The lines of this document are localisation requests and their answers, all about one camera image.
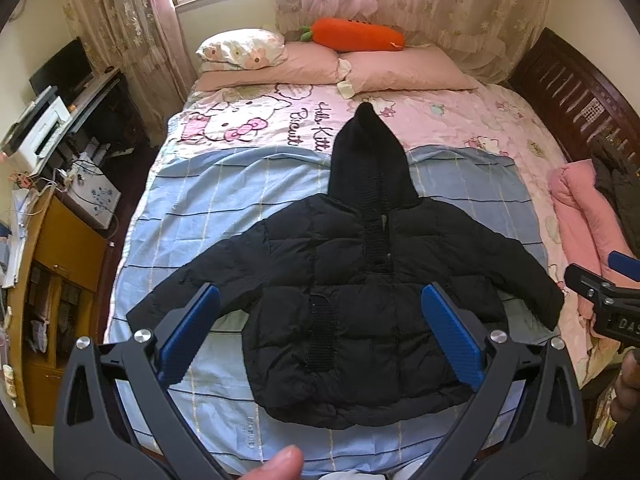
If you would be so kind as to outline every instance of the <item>pink pillow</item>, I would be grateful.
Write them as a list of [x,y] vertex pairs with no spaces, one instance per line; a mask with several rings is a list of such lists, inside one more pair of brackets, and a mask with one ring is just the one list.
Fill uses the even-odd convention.
[[332,85],[342,81],[348,72],[335,51],[316,43],[287,43],[289,57],[278,66],[258,70],[205,72],[196,90],[211,92],[240,85],[289,83],[294,85]]
[[464,75],[437,46],[408,47],[400,52],[341,54],[351,71],[338,84],[342,97],[377,90],[470,90],[478,82]]

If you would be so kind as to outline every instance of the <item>plush toy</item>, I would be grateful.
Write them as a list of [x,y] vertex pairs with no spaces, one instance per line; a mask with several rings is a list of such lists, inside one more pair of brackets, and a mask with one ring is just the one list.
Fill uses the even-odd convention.
[[404,36],[400,32],[372,23],[320,18],[311,27],[302,27],[302,31],[301,41],[313,40],[338,52],[404,49]]

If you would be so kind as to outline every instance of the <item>metal screw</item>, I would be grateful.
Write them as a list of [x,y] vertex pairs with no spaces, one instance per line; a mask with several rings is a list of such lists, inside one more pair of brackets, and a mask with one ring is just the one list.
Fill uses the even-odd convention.
[[87,348],[89,345],[91,344],[91,339],[89,339],[87,336],[83,335],[81,338],[78,338],[78,341],[76,341],[76,347],[78,347],[81,350],[84,350],[85,348]]
[[489,334],[489,337],[494,343],[504,343],[509,338],[506,332],[503,332],[502,330],[494,330]]
[[551,340],[551,346],[556,350],[562,350],[564,348],[564,341],[561,337],[555,337]]
[[139,343],[146,343],[151,339],[151,330],[148,328],[143,328],[138,330],[134,335],[133,339],[135,339]]

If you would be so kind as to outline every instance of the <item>floral curtain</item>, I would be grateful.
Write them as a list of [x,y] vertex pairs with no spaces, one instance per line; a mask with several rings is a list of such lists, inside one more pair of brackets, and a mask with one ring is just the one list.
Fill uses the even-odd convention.
[[65,14],[98,72],[113,65],[125,73],[151,143],[161,144],[196,79],[175,12],[164,0],[67,0]]
[[549,0],[275,0],[289,39],[322,16],[379,23],[408,44],[434,43],[483,82],[508,77],[543,28]]

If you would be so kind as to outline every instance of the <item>bottle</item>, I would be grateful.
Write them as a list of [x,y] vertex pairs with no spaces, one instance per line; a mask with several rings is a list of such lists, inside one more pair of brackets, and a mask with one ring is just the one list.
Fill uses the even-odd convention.
[[6,388],[6,392],[15,402],[15,399],[18,398],[18,393],[15,391],[14,369],[9,365],[3,365],[2,371],[4,372],[4,387]]

